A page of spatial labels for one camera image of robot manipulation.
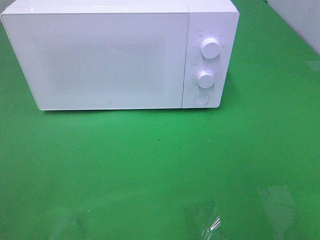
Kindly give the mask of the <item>white microwave oven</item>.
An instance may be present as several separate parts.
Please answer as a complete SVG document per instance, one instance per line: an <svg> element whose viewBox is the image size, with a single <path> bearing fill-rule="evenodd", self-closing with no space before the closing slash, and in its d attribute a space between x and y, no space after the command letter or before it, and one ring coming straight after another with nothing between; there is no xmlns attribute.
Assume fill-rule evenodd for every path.
<svg viewBox="0 0 320 240"><path fill-rule="evenodd" d="M152 13L188 14L182 104L180 108L166 109L219 107L240 17L230 0L16 0L0 18L4 26L4 14ZM206 59L201 53L201 42L210 36L220 40L220 53L216 58ZM197 84L197 74L204 70L215 72L215 83L210 88L200 88ZM199 93L209 96L206 105L194 102Z"/></svg>

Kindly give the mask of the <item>white microwave door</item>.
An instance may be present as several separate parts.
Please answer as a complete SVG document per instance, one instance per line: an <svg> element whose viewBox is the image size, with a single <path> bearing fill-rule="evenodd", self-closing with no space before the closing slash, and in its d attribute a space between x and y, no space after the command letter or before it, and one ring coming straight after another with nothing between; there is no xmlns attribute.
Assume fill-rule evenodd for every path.
<svg viewBox="0 0 320 240"><path fill-rule="evenodd" d="M182 106L189 15L3 14L40 110Z"/></svg>

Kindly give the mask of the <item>white round knob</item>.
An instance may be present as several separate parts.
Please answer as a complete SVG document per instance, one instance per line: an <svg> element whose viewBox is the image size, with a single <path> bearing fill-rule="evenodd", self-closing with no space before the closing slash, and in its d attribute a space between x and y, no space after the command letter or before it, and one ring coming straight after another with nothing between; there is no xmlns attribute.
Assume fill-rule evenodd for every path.
<svg viewBox="0 0 320 240"><path fill-rule="evenodd" d="M200 43L201 54L205 59L214 59L220 54L221 42L216 36L204 38Z"/></svg>
<svg viewBox="0 0 320 240"><path fill-rule="evenodd" d="M210 70L202 70L196 75L197 85L202 89L211 88L216 80L216 73Z"/></svg>

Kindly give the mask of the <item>round door release button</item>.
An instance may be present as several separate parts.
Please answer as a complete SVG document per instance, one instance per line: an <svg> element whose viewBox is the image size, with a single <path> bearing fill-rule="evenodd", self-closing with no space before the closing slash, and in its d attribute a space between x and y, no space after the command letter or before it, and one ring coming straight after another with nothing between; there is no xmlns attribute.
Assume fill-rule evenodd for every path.
<svg viewBox="0 0 320 240"><path fill-rule="evenodd" d="M206 93L199 93L194 97L194 102L197 105L205 106L209 102L209 96Z"/></svg>

